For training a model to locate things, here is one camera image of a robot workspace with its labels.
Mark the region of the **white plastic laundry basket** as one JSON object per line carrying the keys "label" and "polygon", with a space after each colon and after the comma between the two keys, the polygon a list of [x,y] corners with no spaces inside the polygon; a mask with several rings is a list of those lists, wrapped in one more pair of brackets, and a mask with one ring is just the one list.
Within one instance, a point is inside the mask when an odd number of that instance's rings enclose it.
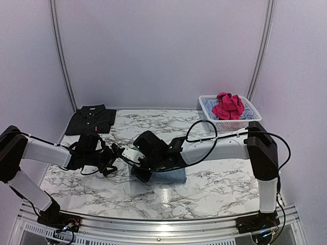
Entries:
{"label": "white plastic laundry basket", "polygon": [[213,123],[212,125],[209,125],[209,130],[213,131],[214,128],[216,128],[218,131],[235,131],[244,127],[247,127],[250,122],[252,121],[261,121],[262,116],[258,112],[258,110],[255,108],[255,106],[251,103],[250,100],[248,100],[246,97],[239,96],[242,100],[242,103],[245,108],[249,108],[253,111],[253,119],[238,119],[238,120],[213,120],[209,117],[203,102],[205,100],[217,100],[216,95],[201,95],[198,97],[199,105],[202,110],[200,113],[200,117],[202,119],[209,120]]}

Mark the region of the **grey denim jeans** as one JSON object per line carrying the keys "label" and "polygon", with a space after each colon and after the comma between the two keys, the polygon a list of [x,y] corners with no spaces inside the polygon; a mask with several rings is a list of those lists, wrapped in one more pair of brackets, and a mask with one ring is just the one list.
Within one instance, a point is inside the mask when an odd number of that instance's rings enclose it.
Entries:
{"label": "grey denim jeans", "polygon": [[137,167],[130,168],[130,174],[143,183],[185,183],[187,180],[185,169],[178,169],[163,173],[153,173],[149,170],[142,170]]}

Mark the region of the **red garment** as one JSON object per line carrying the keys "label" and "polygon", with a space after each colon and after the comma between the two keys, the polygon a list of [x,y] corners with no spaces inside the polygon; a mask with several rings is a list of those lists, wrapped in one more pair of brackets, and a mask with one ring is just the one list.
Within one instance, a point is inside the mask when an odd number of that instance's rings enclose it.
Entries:
{"label": "red garment", "polygon": [[220,93],[217,95],[218,104],[212,109],[212,113],[222,120],[238,120],[243,114],[245,107],[241,98],[231,93]]}

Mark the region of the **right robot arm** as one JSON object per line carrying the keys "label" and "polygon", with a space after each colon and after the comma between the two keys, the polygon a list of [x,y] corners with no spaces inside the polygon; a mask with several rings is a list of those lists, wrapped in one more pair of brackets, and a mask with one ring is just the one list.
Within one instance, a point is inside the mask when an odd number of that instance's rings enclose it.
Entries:
{"label": "right robot arm", "polygon": [[144,183],[153,173],[168,173],[204,161],[250,160],[259,185],[259,212],[237,218],[236,228],[239,233],[247,233],[280,224],[276,211],[280,189],[277,144],[259,122],[250,122],[244,129],[213,138],[176,137],[169,144],[151,131],[145,131],[133,145],[141,156],[134,160],[131,172]]}

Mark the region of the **aluminium front rail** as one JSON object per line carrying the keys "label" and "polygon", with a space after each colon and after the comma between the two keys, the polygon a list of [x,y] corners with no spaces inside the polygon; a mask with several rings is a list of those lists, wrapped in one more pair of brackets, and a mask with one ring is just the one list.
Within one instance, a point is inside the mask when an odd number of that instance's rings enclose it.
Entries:
{"label": "aluminium front rail", "polygon": [[9,244],[254,244],[260,236],[273,236],[274,244],[307,244],[295,206],[279,208],[278,227],[240,233],[255,212],[190,220],[145,220],[79,214],[79,231],[54,234],[54,228],[37,223],[30,205],[23,205]]}

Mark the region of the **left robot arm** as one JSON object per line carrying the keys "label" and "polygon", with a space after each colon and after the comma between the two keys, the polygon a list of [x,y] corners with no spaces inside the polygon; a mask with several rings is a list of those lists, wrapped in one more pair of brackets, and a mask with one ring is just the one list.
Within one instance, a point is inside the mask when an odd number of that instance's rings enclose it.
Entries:
{"label": "left robot arm", "polygon": [[64,170],[93,166],[107,176],[116,171],[113,164],[122,151],[116,144],[108,146],[96,133],[81,134],[72,145],[63,146],[9,126],[1,133],[1,182],[38,209],[39,223],[53,227],[76,226],[79,217],[62,213],[58,202],[23,171],[21,163],[30,160]]}

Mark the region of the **black pinstriped shirt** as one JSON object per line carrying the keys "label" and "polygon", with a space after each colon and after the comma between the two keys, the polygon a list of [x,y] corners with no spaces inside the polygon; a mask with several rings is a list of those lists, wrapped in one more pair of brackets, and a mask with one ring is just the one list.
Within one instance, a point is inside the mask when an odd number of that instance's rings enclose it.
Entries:
{"label": "black pinstriped shirt", "polygon": [[105,105],[83,106],[71,117],[65,135],[80,135],[84,132],[108,134],[114,125],[115,109],[106,109]]}

